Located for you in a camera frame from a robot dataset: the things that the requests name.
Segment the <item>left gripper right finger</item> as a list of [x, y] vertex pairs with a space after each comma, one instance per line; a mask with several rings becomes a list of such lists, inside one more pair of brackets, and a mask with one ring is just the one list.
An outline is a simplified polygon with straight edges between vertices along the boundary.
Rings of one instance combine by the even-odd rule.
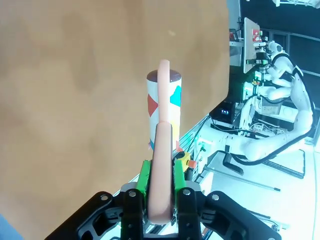
[[181, 160], [173, 162], [178, 239], [201, 240], [201, 225], [223, 240], [279, 240], [280, 234], [222, 191], [204, 195], [187, 186]]

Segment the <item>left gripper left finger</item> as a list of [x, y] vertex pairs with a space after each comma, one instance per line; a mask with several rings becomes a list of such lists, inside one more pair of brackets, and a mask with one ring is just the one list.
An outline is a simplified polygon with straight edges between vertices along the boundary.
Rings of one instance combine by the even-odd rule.
[[121, 240], [142, 240], [150, 171], [151, 161], [145, 160], [133, 186], [123, 185], [116, 196], [105, 191], [97, 192], [46, 239], [101, 240], [121, 224]]

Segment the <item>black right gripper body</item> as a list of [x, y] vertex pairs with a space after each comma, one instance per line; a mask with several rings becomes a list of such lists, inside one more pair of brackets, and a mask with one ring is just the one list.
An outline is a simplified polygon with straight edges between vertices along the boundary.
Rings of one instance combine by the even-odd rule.
[[265, 67], [270, 65], [272, 62], [270, 56], [265, 51], [257, 51], [255, 53], [254, 64], [260, 67]]

